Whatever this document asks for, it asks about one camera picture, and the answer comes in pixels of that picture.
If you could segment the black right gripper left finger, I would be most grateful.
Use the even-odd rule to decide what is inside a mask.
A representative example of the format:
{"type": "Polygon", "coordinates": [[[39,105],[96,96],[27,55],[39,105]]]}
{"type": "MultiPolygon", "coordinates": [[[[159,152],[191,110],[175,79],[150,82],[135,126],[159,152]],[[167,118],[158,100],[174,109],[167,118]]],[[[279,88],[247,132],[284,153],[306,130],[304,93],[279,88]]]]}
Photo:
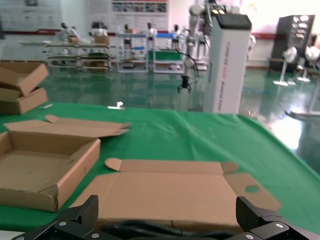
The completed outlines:
{"type": "Polygon", "coordinates": [[[95,230],[99,198],[91,195],[82,205],[64,209],[51,222],[22,233],[15,240],[98,240],[95,230]]]}

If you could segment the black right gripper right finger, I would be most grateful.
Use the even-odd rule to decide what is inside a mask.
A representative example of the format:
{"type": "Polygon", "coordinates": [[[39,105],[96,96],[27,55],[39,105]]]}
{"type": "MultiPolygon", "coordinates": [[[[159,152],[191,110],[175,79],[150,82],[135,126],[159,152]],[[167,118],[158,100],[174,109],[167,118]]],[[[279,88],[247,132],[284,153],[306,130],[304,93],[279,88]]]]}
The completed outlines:
{"type": "Polygon", "coordinates": [[[231,240],[318,240],[320,236],[290,224],[278,212],[254,206],[244,196],[236,198],[236,220],[243,232],[231,240]]]}

